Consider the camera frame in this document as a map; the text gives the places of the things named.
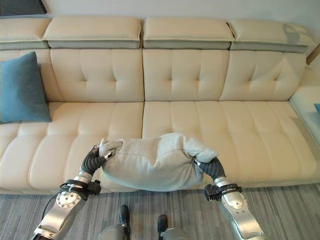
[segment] white wall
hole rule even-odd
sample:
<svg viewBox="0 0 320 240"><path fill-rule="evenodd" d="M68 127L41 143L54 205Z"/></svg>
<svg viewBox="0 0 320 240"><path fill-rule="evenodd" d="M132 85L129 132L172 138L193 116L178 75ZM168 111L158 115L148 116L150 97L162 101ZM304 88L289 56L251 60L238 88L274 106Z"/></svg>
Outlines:
<svg viewBox="0 0 320 240"><path fill-rule="evenodd" d="M48 15L271 19L302 24L320 43L320 0L43 0Z"/></svg>

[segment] backrest cushion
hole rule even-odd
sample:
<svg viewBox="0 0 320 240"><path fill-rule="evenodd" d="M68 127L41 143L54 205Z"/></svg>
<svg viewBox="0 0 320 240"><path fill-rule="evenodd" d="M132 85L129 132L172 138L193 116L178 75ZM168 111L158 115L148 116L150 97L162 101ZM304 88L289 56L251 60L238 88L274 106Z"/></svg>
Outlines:
<svg viewBox="0 0 320 240"><path fill-rule="evenodd" d="M35 49L49 102L143 102L140 49ZM1 51L0 61L30 50Z"/></svg>
<svg viewBox="0 0 320 240"><path fill-rule="evenodd" d="M145 100L217 101L228 62L228 50L144 49Z"/></svg>
<svg viewBox="0 0 320 240"><path fill-rule="evenodd" d="M230 51L220 101L286 101L305 69L302 53Z"/></svg>

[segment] throw pillow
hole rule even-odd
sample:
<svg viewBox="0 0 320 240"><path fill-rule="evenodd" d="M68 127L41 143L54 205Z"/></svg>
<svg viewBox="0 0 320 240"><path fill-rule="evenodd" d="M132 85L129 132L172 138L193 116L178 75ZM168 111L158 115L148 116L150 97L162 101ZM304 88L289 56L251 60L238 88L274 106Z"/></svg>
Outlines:
<svg viewBox="0 0 320 240"><path fill-rule="evenodd" d="M320 114L320 103L315 103L314 106L318 114Z"/></svg>
<svg viewBox="0 0 320 240"><path fill-rule="evenodd" d="M2 63L1 106L3 123L51 121L34 51Z"/></svg>

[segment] sofa cushion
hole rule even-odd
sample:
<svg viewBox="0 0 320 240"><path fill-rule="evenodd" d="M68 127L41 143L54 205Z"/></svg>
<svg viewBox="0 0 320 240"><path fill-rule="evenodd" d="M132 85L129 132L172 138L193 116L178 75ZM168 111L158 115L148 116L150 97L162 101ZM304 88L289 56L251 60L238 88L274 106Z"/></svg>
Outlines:
<svg viewBox="0 0 320 240"><path fill-rule="evenodd" d="M287 101L146 102L142 137L182 133L219 153L231 182L245 187L320 180L320 149ZM212 184L204 177L202 188Z"/></svg>
<svg viewBox="0 0 320 240"><path fill-rule="evenodd" d="M140 49L36 49L48 102L143 102ZM7 61L29 50L1 51Z"/></svg>
<svg viewBox="0 0 320 240"><path fill-rule="evenodd" d="M142 102L62 103L51 102L50 123L0 125L0 189L26 194L56 192L74 178L94 144L110 140L141 138ZM127 192L95 175L103 192Z"/></svg>
<svg viewBox="0 0 320 240"><path fill-rule="evenodd" d="M320 146L320 116L314 106L314 103L320 103L320 77L310 68L305 69L290 102Z"/></svg>
<svg viewBox="0 0 320 240"><path fill-rule="evenodd" d="M147 17L146 49L228 49L234 37L224 20L196 17Z"/></svg>
<svg viewBox="0 0 320 240"><path fill-rule="evenodd" d="M235 36L231 50L259 50L304 53L314 45L308 30L294 23L238 19L229 23Z"/></svg>
<svg viewBox="0 0 320 240"><path fill-rule="evenodd" d="M306 64L302 53L230 51L220 101L286 101L296 91Z"/></svg>
<svg viewBox="0 0 320 240"><path fill-rule="evenodd" d="M48 48L42 36L50 18L5 18L0 19L0 50Z"/></svg>
<svg viewBox="0 0 320 240"><path fill-rule="evenodd" d="M138 49L140 20L123 16L57 16L43 36L51 48Z"/></svg>
<svg viewBox="0 0 320 240"><path fill-rule="evenodd" d="M227 50L144 49L145 100L218 100L228 63Z"/></svg>
<svg viewBox="0 0 320 240"><path fill-rule="evenodd" d="M318 112L318 114L320 115L320 103L315 103L314 107L315 107L316 111Z"/></svg>
<svg viewBox="0 0 320 240"><path fill-rule="evenodd" d="M34 51L3 63L1 90L0 121L51 121Z"/></svg>

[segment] sofa armrest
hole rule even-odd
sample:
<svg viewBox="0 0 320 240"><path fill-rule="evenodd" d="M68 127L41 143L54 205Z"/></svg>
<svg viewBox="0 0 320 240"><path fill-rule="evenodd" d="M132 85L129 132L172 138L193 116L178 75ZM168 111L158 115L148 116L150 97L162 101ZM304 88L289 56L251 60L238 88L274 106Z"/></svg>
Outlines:
<svg viewBox="0 0 320 240"><path fill-rule="evenodd" d="M314 106L320 103L320 77L310 68L304 70L301 82L290 102L308 131L320 146L320 115Z"/></svg>

